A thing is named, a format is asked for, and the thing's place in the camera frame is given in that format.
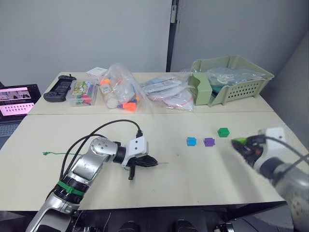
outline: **plastic bag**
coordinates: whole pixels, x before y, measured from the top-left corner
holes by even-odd
[[[173,88],[168,88],[162,91],[150,93],[148,95],[148,98],[152,101],[162,101],[165,98],[170,98],[179,94],[186,88],[189,88],[188,83],[183,83]]]
[[[180,80],[165,80],[165,81],[146,85],[142,87],[142,89],[145,91],[146,94],[149,94],[152,92],[158,92],[158,91],[166,90],[169,88],[173,88],[181,84],[182,84],[182,81]]]
[[[166,74],[141,84],[147,97],[158,106],[169,109],[193,109],[193,97],[188,88],[191,72]]]
[[[178,95],[164,99],[163,102],[168,109],[193,110],[193,96],[188,89],[183,90]]]
[[[222,87],[222,86],[232,86],[234,84],[262,79],[265,74],[255,72],[248,69],[229,69],[225,67],[217,67],[208,69],[209,82],[212,86]]]
[[[117,107],[132,112],[137,107],[152,109],[151,102],[132,73],[120,63],[113,64],[102,76],[100,91],[109,108]]]

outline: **game controller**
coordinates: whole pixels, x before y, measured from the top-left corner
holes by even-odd
[[[76,80],[75,77],[71,76],[59,76],[57,83],[52,89],[43,94],[43,97],[48,102],[64,102],[66,100],[67,92],[70,90],[72,81]]]

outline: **laptop keyboard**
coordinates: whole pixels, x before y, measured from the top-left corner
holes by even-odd
[[[14,130],[18,127],[19,123],[0,125],[0,137],[9,137],[13,134]]]

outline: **white wall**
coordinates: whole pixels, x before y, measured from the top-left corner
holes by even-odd
[[[309,32],[262,96],[309,150]]]
[[[0,80],[44,91],[61,71],[166,68],[171,0],[0,0]]]
[[[308,30],[308,0],[180,0],[172,71],[242,55],[277,74]]]

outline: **green band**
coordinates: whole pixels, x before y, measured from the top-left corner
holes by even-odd
[[[81,196],[83,197],[84,196],[84,192],[82,191],[79,191],[79,190],[76,190],[75,188],[71,187],[71,186],[68,186],[67,184],[63,183],[61,180],[58,181],[57,183],[60,187],[64,188],[66,190],[66,192],[68,194],[75,194],[75,195],[78,195],[78,196]]]
[[[236,140],[236,141],[240,142],[241,144],[246,144],[246,142],[247,142],[247,138],[237,138],[237,139],[233,139],[233,140]]]

